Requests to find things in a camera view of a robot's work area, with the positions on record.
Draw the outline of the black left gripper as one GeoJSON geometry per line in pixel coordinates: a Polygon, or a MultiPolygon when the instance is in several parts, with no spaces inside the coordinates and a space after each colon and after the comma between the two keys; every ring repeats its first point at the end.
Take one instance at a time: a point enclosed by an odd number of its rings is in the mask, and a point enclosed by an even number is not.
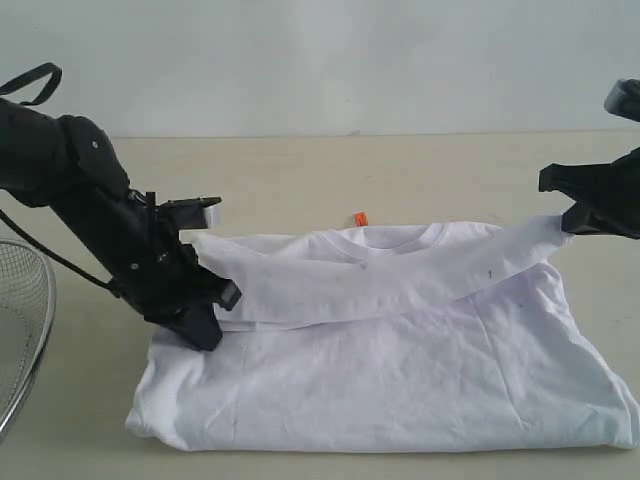
{"type": "Polygon", "coordinates": [[[200,351],[213,351],[223,337],[210,304],[230,311],[241,297],[232,280],[198,263],[194,248],[179,240],[167,220],[118,231],[108,248],[107,270],[134,310],[160,316],[160,326],[200,351]]]}

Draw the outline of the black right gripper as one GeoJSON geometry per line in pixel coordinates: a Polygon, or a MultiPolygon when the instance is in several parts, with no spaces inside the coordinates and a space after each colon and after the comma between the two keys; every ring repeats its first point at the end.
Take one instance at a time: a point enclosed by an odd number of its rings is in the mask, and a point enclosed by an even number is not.
{"type": "Polygon", "coordinates": [[[600,212],[583,202],[574,203],[562,215],[563,232],[639,237],[638,148],[612,163],[553,163],[539,172],[538,191],[557,191],[573,200],[600,200],[600,212]]]}

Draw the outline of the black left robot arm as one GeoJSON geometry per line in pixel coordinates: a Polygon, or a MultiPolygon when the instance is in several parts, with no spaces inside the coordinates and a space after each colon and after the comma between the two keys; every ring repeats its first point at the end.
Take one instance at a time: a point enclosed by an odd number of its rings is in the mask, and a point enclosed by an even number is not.
{"type": "Polygon", "coordinates": [[[213,308],[230,311],[239,287],[200,266],[179,234],[207,225],[218,197],[156,202],[130,186],[108,136],[91,120],[57,119],[1,103],[1,187],[21,204],[49,207],[109,272],[100,287],[198,350],[222,338],[213,308]]]}

